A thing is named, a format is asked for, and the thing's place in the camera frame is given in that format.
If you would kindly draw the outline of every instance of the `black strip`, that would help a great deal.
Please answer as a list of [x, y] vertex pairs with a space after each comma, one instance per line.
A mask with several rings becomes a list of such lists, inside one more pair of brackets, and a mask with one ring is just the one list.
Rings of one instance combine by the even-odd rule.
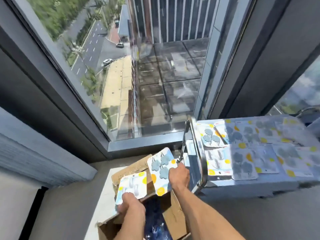
[[26, 222], [24, 223], [23, 229], [20, 233], [19, 240], [29, 239], [33, 225], [35, 224], [43, 197], [47, 190], [48, 188], [43, 186], [40, 189], [38, 189], [37, 194], [35, 195], [35, 198], [33, 200], [32, 206], [30, 208], [28, 217], [26, 218]]
[[308, 67], [318, 58], [320, 54], [320, 44], [311, 52], [309, 57], [298, 67], [293, 76], [286, 82], [286, 84], [279, 90], [278, 93], [270, 100], [268, 105], [261, 111], [259, 116], [264, 116], [270, 109], [281, 99], [281, 97], [288, 91], [291, 86], [298, 80], [298, 78], [308, 69]]
[[274, 2], [273, 8], [269, 13], [263, 28], [252, 47], [250, 54], [247, 58], [246, 63], [244, 64], [237, 81], [234, 84], [234, 87], [224, 105], [221, 114], [219, 115], [219, 119], [226, 118], [230, 108], [232, 107], [234, 101], [236, 100], [238, 94], [240, 93], [243, 85], [245, 84], [249, 74], [254, 68], [256, 62], [264, 51], [266, 45], [268, 44], [270, 38], [272, 37], [278, 23], [282, 19], [283, 14], [286, 11], [291, 0], [276, 0]]

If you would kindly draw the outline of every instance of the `open cardboard box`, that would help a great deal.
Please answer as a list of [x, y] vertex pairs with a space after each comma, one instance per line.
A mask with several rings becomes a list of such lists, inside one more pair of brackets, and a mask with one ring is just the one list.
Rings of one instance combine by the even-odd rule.
[[[147, 196], [140, 201], [146, 202], [154, 197], [160, 200], [160, 206], [167, 228], [173, 240], [186, 239], [190, 233], [187, 228], [186, 219], [182, 212], [181, 206], [173, 191], [170, 191], [159, 197], [155, 193], [155, 188], [151, 179], [151, 174], [148, 169], [147, 159], [152, 157], [148, 155], [141, 160], [131, 164], [130, 166], [120, 170], [111, 176], [115, 195], [118, 193], [119, 183], [122, 177], [142, 171], [147, 172]], [[115, 238], [118, 231], [121, 229], [123, 216], [116, 214], [102, 223], [98, 223], [99, 240], [112, 240]]]

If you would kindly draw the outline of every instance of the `glass pane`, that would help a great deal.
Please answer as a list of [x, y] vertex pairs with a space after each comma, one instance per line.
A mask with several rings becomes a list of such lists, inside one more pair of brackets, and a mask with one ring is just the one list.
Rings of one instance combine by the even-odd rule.
[[295, 114], [320, 104], [320, 56], [306, 69], [268, 113]]
[[111, 140], [181, 131], [216, 0], [27, 0]]
[[224, 45], [226, 44], [226, 39], [227, 39], [228, 33], [230, 31], [230, 26], [231, 26], [232, 20], [234, 18], [234, 15], [235, 15], [235, 12], [237, 9], [238, 1], [239, 0], [230, 0], [229, 6], [227, 9], [226, 18], [225, 18], [225, 21], [224, 21], [224, 24], [222, 27], [222, 31], [220, 33], [220, 39], [219, 39], [219, 43], [218, 43], [217, 53], [215, 55], [214, 62], [213, 62], [214, 66], [213, 66], [212, 72], [210, 74], [208, 85], [206, 88], [206, 92], [205, 92], [205, 95], [203, 98], [202, 110], [200, 112], [200, 118], [202, 118], [202, 119], [206, 119], [203, 114], [203, 111], [205, 110], [206, 106], [211, 106], [211, 103], [207, 104], [209, 93], [210, 93], [210, 90], [212, 87], [214, 76], [216, 75], [216, 71], [217, 71], [217, 68], [218, 68], [218, 65], [220, 62], [220, 58], [221, 58], [221, 55], [222, 55], [222, 52], [224, 49]]

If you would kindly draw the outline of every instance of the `chrome metal frame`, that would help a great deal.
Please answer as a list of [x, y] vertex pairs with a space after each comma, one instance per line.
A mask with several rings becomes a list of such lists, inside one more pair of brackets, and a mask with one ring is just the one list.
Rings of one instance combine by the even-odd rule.
[[202, 144], [200, 133], [198, 131], [197, 121], [196, 121], [195, 117], [193, 117], [193, 116], [187, 117], [186, 129], [184, 130], [183, 140], [182, 140], [182, 149], [181, 149], [178, 161], [180, 162], [183, 159], [183, 153], [185, 152], [185, 149], [186, 149], [186, 133], [189, 132], [189, 129], [191, 129], [193, 144], [195, 147], [195, 153], [198, 158], [198, 164], [199, 164], [199, 169], [200, 169], [200, 174], [201, 174], [200, 180], [197, 182], [197, 184], [194, 186], [194, 188], [191, 191], [192, 193], [196, 194], [202, 188], [204, 188], [205, 185], [207, 184], [208, 167], [207, 167], [205, 150], [204, 150], [204, 147]]

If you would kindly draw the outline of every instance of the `white car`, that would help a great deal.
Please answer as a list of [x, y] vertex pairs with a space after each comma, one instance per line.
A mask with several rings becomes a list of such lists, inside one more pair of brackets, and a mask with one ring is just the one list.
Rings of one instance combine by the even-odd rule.
[[107, 65], [109, 65], [113, 60], [112, 59], [106, 59], [102, 62], [101, 66], [102, 67], [106, 67]]

